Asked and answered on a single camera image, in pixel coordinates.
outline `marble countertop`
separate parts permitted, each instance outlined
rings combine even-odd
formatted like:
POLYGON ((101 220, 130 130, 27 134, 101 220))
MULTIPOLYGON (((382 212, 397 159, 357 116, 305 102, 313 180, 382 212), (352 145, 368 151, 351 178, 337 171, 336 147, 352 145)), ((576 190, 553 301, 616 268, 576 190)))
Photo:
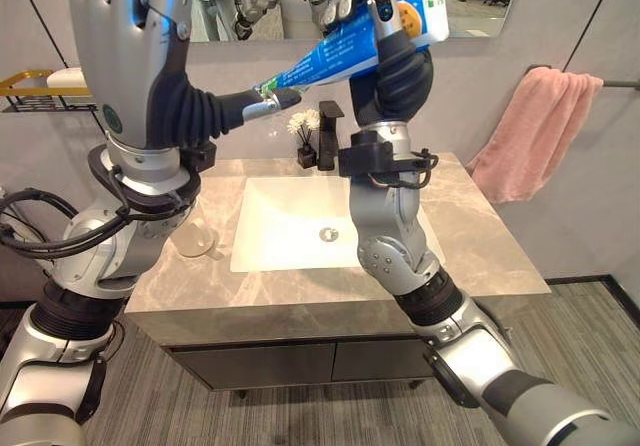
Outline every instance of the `marble countertop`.
MULTIPOLYGON (((246 178, 326 174, 336 173, 294 159, 219 161, 198 197, 215 247, 187 258, 168 241, 126 314, 163 346, 410 334, 395 301, 360 268, 230 271, 246 178)), ((440 155, 420 199, 458 287, 485 297, 549 292, 453 154, 440 155)))

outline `blue toothpaste tube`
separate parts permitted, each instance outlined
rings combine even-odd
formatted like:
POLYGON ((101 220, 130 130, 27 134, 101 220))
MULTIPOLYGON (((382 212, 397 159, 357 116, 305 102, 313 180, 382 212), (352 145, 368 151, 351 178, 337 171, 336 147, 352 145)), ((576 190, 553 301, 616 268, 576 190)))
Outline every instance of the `blue toothpaste tube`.
MULTIPOLYGON (((449 35, 444 0, 398 0, 403 28, 418 50, 449 35)), ((366 4, 355 18, 324 38, 293 68, 258 85, 262 93, 276 88, 306 89, 372 70, 378 64, 374 24, 366 4)))

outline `cabinet leg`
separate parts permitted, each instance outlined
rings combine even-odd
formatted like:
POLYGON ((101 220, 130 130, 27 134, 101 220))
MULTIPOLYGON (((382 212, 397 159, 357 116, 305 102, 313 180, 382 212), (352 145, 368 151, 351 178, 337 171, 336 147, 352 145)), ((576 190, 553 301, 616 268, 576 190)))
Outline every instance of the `cabinet leg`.
POLYGON ((409 389, 418 389, 422 383, 424 383, 424 379, 414 379, 409 383, 409 389))

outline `black faucet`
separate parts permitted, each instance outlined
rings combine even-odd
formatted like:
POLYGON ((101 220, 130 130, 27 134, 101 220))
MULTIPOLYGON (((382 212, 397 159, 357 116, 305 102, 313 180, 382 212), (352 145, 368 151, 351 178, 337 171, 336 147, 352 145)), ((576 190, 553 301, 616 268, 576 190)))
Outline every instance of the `black faucet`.
POLYGON ((338 136, 336 119, 344 113, 335 101, 320 101, 320 128, 318 131, 318 170, 333 171, 333 159, 338 156, 338 136))

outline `towel bar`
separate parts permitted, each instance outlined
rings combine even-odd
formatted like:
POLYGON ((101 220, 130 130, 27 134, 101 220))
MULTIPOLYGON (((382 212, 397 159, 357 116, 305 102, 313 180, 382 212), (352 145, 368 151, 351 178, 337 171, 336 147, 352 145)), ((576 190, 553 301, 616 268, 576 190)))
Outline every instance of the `towel bar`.
MULTIPOLYGON (((530 65, 525 74, 535 68, 551 68, 549 64, 532 64, 530 65)), ((603 80, 604 84, 602 85, 605 88, 635 88, 636 91, 640 91, 640 80, 638 81, 615 81, 605 79, 603 80)))

